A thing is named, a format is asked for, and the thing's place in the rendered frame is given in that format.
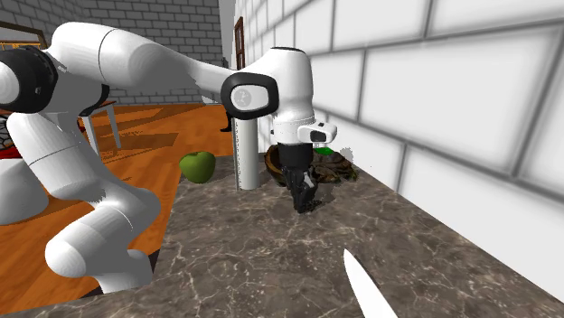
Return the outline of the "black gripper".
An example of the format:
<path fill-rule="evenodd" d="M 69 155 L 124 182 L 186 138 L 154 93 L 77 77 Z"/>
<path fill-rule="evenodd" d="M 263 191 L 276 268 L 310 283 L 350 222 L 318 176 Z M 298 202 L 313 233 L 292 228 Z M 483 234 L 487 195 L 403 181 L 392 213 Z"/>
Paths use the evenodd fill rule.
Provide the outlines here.
<path fill-rule="evenodd" d="M 278 143 L 279 162 L 287 188 L 293 198 L 298 213 L 305 213 L 317 204 L 315 193 L 318 183 L 307 169 L 313 161 L 312 144 L 287 145 Z"/>

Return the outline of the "brown wooden bowl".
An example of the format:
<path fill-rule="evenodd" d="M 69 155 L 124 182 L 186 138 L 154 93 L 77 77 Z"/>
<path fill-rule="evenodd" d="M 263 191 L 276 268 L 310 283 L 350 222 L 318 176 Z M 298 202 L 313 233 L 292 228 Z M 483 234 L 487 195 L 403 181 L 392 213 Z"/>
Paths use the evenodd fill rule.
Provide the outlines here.
<path fill-rule="evenodd" d="M 275 180 L 276 184 L 281 187 L 286 187 L 286 178 L 281 170 L 281 163 L 279 162 L 278 145 L 272 145 L 264 154 L 264 162 L 268 173 Z"/>

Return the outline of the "brown crumpled lump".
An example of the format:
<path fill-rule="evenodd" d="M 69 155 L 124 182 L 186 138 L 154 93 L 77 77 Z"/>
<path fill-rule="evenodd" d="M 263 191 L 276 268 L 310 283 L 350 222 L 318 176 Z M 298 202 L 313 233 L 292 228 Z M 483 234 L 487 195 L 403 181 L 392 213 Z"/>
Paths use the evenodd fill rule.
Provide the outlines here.
<path fill-rule="evenodd" d="M 356 181 L 358 173 L 344 156 L 338 152 L 320 154 L 313 151 L 312 176 L 319 183 L 339 183 L 343 180 Z"/>

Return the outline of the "tall grey cylinder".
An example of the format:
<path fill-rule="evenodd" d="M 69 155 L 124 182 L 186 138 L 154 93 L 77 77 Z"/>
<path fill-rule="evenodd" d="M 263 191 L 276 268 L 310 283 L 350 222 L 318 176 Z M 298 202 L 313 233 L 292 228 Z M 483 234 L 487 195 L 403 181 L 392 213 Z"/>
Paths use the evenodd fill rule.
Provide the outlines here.
<path fill-rule="evenodd" d="M 233 159 L 238 190 L 259 187 L 259 147 L 256 119 L 232 119 Z"/>

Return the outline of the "green apple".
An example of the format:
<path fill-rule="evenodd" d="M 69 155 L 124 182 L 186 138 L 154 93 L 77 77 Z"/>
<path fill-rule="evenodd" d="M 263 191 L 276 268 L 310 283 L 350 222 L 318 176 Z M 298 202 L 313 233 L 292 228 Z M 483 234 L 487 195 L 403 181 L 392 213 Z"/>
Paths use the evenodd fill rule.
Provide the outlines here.
<path fill-rule="evenodd" d="M 209 152 L 192 152 L 183 156 L 179 162 L 183 176 L 190 182 L 206 183 L 215 170 L 216 157 Z"/>

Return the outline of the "white knife blade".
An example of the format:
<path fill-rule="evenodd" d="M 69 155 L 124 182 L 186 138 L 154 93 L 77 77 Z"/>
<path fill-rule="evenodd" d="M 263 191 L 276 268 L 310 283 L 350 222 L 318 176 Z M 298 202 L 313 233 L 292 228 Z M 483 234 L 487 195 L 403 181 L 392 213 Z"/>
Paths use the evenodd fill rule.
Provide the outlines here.
<path fill-rule="evenodd" d="M 364 318 L 399 318 L 369 273 L 348 249 L 343 251 L 343 263 Z"/>

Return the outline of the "brown framed door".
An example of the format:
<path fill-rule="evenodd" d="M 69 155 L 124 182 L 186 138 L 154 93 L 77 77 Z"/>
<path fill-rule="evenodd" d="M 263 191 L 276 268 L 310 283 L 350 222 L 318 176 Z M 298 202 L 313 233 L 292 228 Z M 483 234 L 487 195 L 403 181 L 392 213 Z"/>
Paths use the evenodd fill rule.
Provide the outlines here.
<path fill-rule="evenodd" d="M 236 67 L 238 70 L 241 70 L 246 66 L 244 46 L 243 17 L 240 16 L 234 25 L 234 52 Z"/>

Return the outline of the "table with white legs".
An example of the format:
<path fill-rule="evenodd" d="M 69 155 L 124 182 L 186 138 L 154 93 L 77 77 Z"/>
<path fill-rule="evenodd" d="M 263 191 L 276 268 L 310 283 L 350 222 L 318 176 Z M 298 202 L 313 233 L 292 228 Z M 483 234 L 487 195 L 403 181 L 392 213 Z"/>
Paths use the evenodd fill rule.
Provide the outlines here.
<path fill-rule="evenodd" d="M 104 101 L 100 106 L 94 107 L 90 112 L 83 112 L 79 116 L 79 119 L 82 122 L 82 124 L 84 125 L 85 131 L 87 133 L 90 146 L 92 147 L 92 149 L 94 150 L 94 152 L 96 154 L 99 154 L 99 143 L 98 143 L 98 140 L 96 138 L 95 131 L 94 131 L 94 126 L 93 126 L 93 123 L 92 123 L 92 117 L 94 115 L 97 115 L 98 113 L 101 113 L 101 112 L 107 113 L 116 147 L 117 147 L 117 149 L 121 148 L 121 141 L 120 141 L 120 136 L 119 136 L 119 132 L 118 132 L 118 124 L 117 124 L 115 111 L 114 111 L 114 104 L 115 104 L 115 101 Z"/>

